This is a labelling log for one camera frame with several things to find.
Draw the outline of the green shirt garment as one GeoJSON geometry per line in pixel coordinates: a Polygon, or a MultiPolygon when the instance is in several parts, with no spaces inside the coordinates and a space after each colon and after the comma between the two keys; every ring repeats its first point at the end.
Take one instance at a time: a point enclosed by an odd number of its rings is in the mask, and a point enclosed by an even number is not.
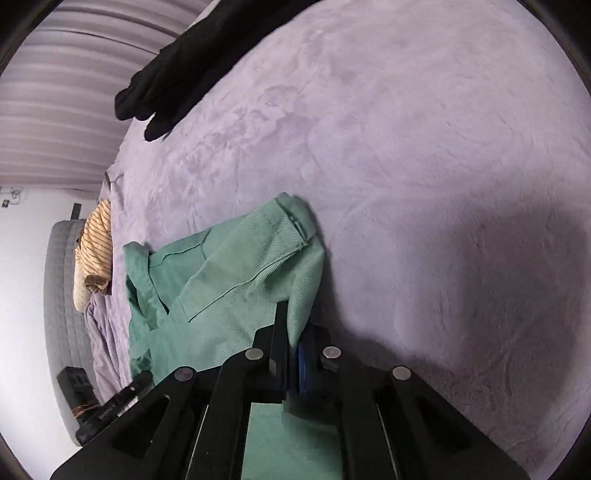
{"type": "Polygon", "coordinates": [[[161,381],[178,367],[204,371],[249,348],[280,302],[288,305],[288,341],[297,344],[325,249],[308,206],[280,194],[155,251],[128,243],[123,258],[130,371],[161,381]]]}

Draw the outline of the grey quilted headboard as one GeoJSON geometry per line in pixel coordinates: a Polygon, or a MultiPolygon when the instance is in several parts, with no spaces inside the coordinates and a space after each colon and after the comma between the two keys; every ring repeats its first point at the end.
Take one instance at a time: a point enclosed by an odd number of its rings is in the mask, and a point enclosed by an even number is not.
{"type": "Polygon", "coordinates": [[[74,249],[82,220],[56,223],[50,232],[44,268],[44,331],[50,378],[62,423],[72,443],[79,425],[62,390],[58,374],[66,367],[85,370],[94,394],[99,395],[93,371],[93,355],[84,316],[74,308],[74,249]]]}

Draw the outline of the yellow striped garment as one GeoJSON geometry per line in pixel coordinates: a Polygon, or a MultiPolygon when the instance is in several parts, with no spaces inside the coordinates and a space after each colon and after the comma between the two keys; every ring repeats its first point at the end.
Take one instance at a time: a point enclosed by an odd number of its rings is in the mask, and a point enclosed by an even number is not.
{"type": "Polygon", "coordinates": [[[106,294],[112,279],[111,204],[102,200],[85,220],[74,249],[74,308],[83,313],[91,294],[106,294]]]}

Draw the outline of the lilac plush bed blanket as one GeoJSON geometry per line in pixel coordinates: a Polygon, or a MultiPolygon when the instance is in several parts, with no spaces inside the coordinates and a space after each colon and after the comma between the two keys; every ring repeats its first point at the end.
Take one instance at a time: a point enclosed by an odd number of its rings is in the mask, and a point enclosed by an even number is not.
{"type": "Polygon", "coordinates": [[[303,199],[335,339],[553,474],[590,413],[590,96],[519,3],[318,3],[143,130],[108,171],[115,248],[303,199]]]}

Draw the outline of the white pleated curtain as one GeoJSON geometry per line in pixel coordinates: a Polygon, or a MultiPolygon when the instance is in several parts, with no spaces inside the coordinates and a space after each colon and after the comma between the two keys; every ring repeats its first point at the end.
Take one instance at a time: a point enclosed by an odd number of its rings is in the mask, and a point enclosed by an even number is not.
{"type": "Polygon", "coordinates": [[[129,124],[114,96],[205,1],[63,1],[1,74],[1,184],[96,192],[129,124]]]}

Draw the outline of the black garment on bed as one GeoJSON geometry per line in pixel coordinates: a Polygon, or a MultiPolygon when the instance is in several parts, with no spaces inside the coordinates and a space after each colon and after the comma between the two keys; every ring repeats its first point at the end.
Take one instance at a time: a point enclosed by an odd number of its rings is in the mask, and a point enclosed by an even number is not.
{"type": "Polygon", "coordinates": [[[147,121],[146,141],[168,134],[260,41],[314,3],[225,0],[160,50],[114,98],[120,121],[147,121]]]}

